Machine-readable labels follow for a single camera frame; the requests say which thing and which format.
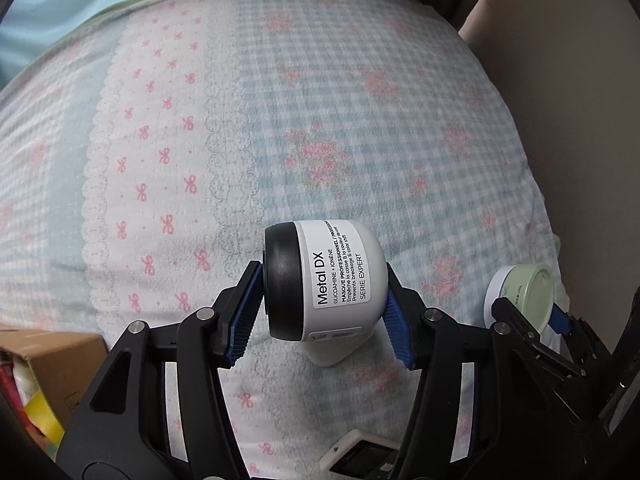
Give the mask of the green-lidded small jar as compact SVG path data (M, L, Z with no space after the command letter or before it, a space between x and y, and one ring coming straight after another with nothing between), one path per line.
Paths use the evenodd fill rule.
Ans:
M499 298L509 299L533 328L542 333L554 304L554 277L542 263L503 266L491 278L484 300L486 327L495 322L492 304Z

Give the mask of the red cardboard box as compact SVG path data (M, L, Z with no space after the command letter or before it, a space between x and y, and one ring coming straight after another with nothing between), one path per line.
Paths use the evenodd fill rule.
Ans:
M10 407L21 422L26 422L23 403L18 394L11 367L2 365L0 370L1 391L8 400Z

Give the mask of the black-lidded white cream jar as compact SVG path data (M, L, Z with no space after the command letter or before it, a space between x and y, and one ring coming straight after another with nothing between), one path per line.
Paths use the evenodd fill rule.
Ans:
M380 242L356 220L296 220L268 226L262 270L273 338L325 342L360 336L386 306Z

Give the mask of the white remote control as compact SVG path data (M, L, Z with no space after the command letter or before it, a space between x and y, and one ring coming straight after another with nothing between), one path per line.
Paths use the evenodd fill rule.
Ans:
M319 460L320 470L351 479L388 479L400 445L390 439L350 430Z

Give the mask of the open cardboard box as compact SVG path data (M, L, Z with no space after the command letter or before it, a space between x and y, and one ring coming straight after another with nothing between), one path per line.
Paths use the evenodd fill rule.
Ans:
M106 355L98 334L1 327L1 366L11 367L24 413L30 398L41 390L64 431ZM55 456L58 448L28 417L18 422L47 456Z

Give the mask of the yellow tape roll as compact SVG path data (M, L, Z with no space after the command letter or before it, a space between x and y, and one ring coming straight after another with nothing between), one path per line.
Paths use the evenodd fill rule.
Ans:
M37 390L30 398L25 413L30 422L57 448L64 437L64 428L41 390Z

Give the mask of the checkered floral bedsheet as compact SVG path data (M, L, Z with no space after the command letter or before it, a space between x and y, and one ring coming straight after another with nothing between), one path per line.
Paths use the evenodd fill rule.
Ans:
M112 346L212 304L268 226L336 219L464 324L502 266L559 266L509 107L428 6L137 0L2 89L4 324Z

